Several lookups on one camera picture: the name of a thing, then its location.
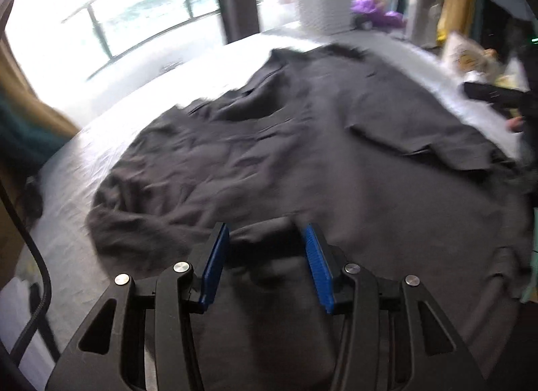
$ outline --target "balcony railing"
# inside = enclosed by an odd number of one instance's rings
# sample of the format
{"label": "balcony railing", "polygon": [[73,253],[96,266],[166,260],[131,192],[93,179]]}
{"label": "balcony railing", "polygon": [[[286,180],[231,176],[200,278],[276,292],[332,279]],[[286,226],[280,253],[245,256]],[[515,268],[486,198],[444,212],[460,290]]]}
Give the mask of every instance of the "balcony railing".
{"label": "balcony railing", "polygon": [[218,12],[217,0],[89,0],[62,23],[79,38],[91,78],[150,40]]}

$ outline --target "white laundry basket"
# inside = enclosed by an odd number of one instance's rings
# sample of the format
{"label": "white laundry basket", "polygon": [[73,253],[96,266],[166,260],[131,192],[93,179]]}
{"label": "white laundry basket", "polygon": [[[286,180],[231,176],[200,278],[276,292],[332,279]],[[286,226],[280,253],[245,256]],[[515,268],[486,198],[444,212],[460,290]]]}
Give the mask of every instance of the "white laundry basket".
{"label": "white laundry basket", "polygon": [[352,29],[351,0],[297,0],[297,7],[307,30],[336,34]]}

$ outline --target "mattress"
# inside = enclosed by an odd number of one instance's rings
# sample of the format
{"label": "mattress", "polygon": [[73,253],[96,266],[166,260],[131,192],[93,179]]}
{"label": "mattress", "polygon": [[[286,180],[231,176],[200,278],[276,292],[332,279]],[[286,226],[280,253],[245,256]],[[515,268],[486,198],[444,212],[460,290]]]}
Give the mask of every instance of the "mattress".
{"label": "mattress", "polygon": [[[304,51],[330,41],[377,53],[431,91],[448,110],[476,127],[507,155],[516,156],[517,137],[505,129],[500,115],[485,103],[466,99],[458,89],[458,78],[440,69],[434,56],[384,33],[353,31],[329,39],[312,37],[290,25],[216,49],[118,102],[42,168],[44,212],[32,235],[52,280],[48,318],[60,350],[108,286],[84,220],[98,185],[136,134],[175,104],[186,106],[198,98],[214,99],[241,87],[273,48]],[[21,254],[16,274],[29,282],[40,280],[28,250]],[[516,309],[510,311],[508,322],[513,324],[515,315]]]}

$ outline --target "blue gripper pad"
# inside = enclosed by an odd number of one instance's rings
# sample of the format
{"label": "blue gripper pad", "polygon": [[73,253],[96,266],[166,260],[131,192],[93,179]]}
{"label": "blue gripper pad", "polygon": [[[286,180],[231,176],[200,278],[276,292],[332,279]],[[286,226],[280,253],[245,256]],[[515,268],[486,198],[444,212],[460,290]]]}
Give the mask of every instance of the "blue gripper pad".
{"label": "blue gripper pad", "polygon": [[340,278],[341,267],[336,263],[333,253],[321,230],[312,224],[305,229],[306,257],[316,285],[319,302],[327,313],[335,311],[335,281]]}
{"label": "blue gripper pad", "polygon": [[226,224],[220,224],[217,237],[214,239],[213,249],[209,256],[208,262],[205,265],[203,274],[201,277],[201,290],[200,299],[198,303],[202,307],[202,310],[206,310],[215,299],[219,281],[221,279],[222,269],[224,268],[224,261],[226,260],[226,252],[230,243],[230,231]]}

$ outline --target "metal screw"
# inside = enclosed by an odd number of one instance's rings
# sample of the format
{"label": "metal screw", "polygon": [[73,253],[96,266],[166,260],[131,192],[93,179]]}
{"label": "metal screw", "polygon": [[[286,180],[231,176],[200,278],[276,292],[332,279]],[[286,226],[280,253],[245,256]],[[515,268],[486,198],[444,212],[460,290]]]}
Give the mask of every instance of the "metal screw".
{"label": "metal screw", "polygon": [[174,271],[176,273],[184,273],[189,269],[189,264],[187,262],[177,262],[174,265]]}
{"label": "metal screw", "polygon": [[345,266],[344,266],[344,270],[346,273],[349,273],[349,274],[356,274],[360,271],[360,266],[357,265],[356,263],[347,263]]}
{"label": "metal screw", "polygon": [[125,285],[129,281],[128,274],[118,274],[116,278],[114,279],[114,283],[116,285]]}
{"label": "metal screw", "polygon": [[420,285],[420,279],[417,276],[414,276],[412,274],[405,278],[405,282],[409,286],[418,286],[418,285]]}

